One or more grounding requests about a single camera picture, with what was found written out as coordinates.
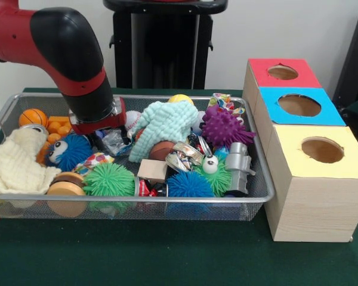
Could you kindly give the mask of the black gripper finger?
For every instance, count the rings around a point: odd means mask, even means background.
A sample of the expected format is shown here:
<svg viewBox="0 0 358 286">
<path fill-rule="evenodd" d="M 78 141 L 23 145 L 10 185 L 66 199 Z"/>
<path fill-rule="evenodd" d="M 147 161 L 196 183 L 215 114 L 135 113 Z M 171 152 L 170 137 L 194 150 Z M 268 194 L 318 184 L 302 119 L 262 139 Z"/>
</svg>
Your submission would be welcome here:
<svg viewBox="0 0 358 286">
<path fill-rule="evenodd" d="M 125 125 L 121 126 L 121 137 L 124 144 L 132 143 L 132 133 L 127 131 Z"/>
<path fill-rule="evenodd" d="M 90 140 L 92 140 L 93 146 L 96 147 L 98 152 L 102 152 L 102 153 L 106 152 L 106 147 L 103 144 L 102 139 L 99 136 L 97 136 L 96 133 L 89 134 L 89 138 Z"/>
</svg>

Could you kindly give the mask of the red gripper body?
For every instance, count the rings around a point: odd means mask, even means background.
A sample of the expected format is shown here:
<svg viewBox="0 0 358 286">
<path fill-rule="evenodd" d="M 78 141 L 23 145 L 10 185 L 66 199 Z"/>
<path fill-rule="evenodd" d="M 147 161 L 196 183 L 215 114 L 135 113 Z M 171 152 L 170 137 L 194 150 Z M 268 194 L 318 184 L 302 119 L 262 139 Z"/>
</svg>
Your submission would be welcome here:
<svg viewBox="0 0 358 286">
<path fill-rule="evenodd" d="M 78 135 L 88 135 L 96 130 L 106 128 L 119 128 L 126 123 L 126 107 L 123 98 L 114 98 L 111 105 L 110 114 L 97 122 L 83 122 L 77 119 L 75 114 L 69 110 L 69 122 L 75 133 Z"/>
</svg>

